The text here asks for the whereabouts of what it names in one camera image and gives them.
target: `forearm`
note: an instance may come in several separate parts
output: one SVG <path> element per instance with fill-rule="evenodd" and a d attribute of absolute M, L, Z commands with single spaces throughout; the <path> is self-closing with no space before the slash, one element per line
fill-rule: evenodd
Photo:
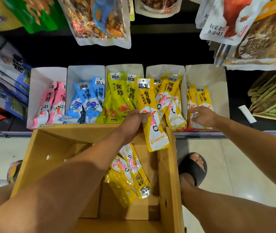
<path fill-rule="evenodd" d="M 219 117 L 217 130 L 229 138 L 276 184 L 276 136 Z"/>
<path fill-rule="evenodd" d="M 116 129 L 21 190 L 0 207 L 0 232 L 45 233 L 72 229 L 123 141 Z"/>

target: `black slide sandal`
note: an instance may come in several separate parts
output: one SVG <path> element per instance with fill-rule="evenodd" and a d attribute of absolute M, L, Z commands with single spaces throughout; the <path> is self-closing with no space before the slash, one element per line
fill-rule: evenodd
<path fill-rule="evenodd" d="M 205 171 L 204 171 L 194 160 L 190 159 L 190 156 L 195 153 L 196 152 L 191 152 L 191 153 L 187 154 L 181 161 L 181 163 L 178 167 L 178 170 L 179 170 L 179 174 L 182 174 L 182 173 L 190 174 L 195 181 L 195 186 L 199 186 L 206 177 L 207 163 L 206 163 L 205 159 L 200 154 L 198 154 L 199 157 L 204 162 L 203 163 L 203 166 L 205 169 Z"/>

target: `foot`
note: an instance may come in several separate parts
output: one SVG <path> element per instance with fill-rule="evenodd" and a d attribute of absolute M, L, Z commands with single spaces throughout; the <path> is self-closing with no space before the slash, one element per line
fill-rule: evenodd
<path fill-rule="evenodd" d="M 198 153 L 194 153 L 190 156 L 190 159 L 192 159 L 193 161 L 195 161 L 204 171 L 204 162 L 202 161 L 202 159 L 199 157 Z M 188 174 L 188 173 L 182 173 L 179 175 L 179 181 L 180 181 L 180 189 L 181 191 L 190 186 L 195 186 L 195 181 L 194 178 Z"/>

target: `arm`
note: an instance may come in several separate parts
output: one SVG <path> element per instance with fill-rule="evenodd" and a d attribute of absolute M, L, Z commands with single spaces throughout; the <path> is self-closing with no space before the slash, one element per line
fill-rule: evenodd
<path fill-rule="evenodd" d="M 68 232 L 122 146 L 140 132 L 149 113 L 138 109 L 102 141 L 55 168 L 0 206 L 0 232 Z"/>
<path fill-rule="evenodd" d="M 276 136 L 219 116 L 206 107 L 195 107 L 189 112 L 198 112 L 194 122 L 222 132 L 276 184 Z"/>

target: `pink snack package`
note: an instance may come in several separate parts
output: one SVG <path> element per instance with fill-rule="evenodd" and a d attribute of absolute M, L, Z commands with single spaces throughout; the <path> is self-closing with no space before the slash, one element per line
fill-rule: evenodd
<path fill-rule="evenodd" d="M 33 125 L 30 129 L 33 130 L 35 128 L 38 128 L 41 124 L 46 124 L 49 120 L 49 110 L 52 107 L 52 102 L 55 95 L 54 90 L 56 87 L 57 82 L 52 82 L 44 91 L 38 114 L 33 119 Z"/>
<path fill-rule="evenodd" d="M 58 121 L 58 119 L 65 115 L 66 83 L 57 82 L 57 85 L 58 86 L 55 91 L 54 102 L 52 109 L 50 110 L 50 118 L 46 124 L 63 123 L 63 121 Z"/>

